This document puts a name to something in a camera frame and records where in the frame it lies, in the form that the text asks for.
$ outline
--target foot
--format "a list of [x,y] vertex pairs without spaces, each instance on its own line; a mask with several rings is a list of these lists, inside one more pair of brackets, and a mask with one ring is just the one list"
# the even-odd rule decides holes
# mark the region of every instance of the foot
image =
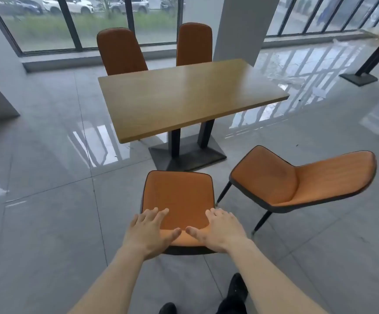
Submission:
[[159,314],[176,314],[176,306],[172,302],[166,303],[162,306]]
[[235,273],[230,280],[229,291],[227,292],[227,296],[237,295],[243,301],[246,301],[248,297],[248,288],[245,285],[245,282],[242,279],[240,273]]

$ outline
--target glossy floor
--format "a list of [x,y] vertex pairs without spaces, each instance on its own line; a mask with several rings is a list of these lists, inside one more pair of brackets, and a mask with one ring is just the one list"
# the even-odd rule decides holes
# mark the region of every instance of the glossy floor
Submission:
[[[332,313],[379,313],[379,81],[356,87],[376,41],[261,51],[255,68],[290,98],[217,119],[227,160],[201,171],[216,197],[230,170],[261,144],[294,165],[367,149],[374,183],[342,201],[271,216],[254,240],[296,285]],[[149,68],[172,67],[173,59]],[[379,65],[373,70],[379,78]],[[148,147],[166,133],[119,144],[97,78],[103,67],[28,76],[21,117],[0,122],[0,313],[66,313],[111,261],[139,211]],[[196,134],[199,125],[182,130]],[[231,188],[222,205],[250,232],[264,210]],[[236,272],[223,254],[145,262],[130,313],[214,313]],[[248,301],[250,312],[254,312]]]

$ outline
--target right hand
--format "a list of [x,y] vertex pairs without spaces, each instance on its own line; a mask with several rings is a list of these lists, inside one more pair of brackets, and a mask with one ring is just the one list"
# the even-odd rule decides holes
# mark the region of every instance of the right hand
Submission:
[[196,238],[207,248],[218,253],[226,253],[232,244],[247,239],[243,226],[232,213],[223,209],[210,209],[205,211],[210,223],[210,232],[204,233],[195,227],[188,226],[185,232]]

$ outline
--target black chair leg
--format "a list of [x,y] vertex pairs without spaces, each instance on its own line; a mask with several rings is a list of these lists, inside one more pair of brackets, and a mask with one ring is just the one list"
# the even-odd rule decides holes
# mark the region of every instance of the black chair leg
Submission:
[[264,216],[262,216],[261,220],[257,223],[257,225],[255,226],[255,229],[252,230],[251,234],[252,236],[255,234],[255,232],[257,232],[257,230],[259,228],[261,228],[261,226],[267,221],[267,219],[271,216],[272,212],[270,211],[267,211]]
[[218,203],[223,199],[224,195],[226,195],[227,191],[229,190],[230,186],[232,186],[232,183],[228,182],[226,186],[224,187],[223,191],[221,192],[220,196],[217,199],[217,202],[215,206],[218,205]]

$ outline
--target chair backrest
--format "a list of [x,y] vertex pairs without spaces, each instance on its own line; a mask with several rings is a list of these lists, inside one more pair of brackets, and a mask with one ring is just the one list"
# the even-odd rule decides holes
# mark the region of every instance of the chair backrest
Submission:
[[176,65],[207,63],[213,59],[211,27],[201,23],[185,23],[179,28]]
[[100,31],[96,42],[109,76],[147,70],[137,39],[128,28],[116,27]]

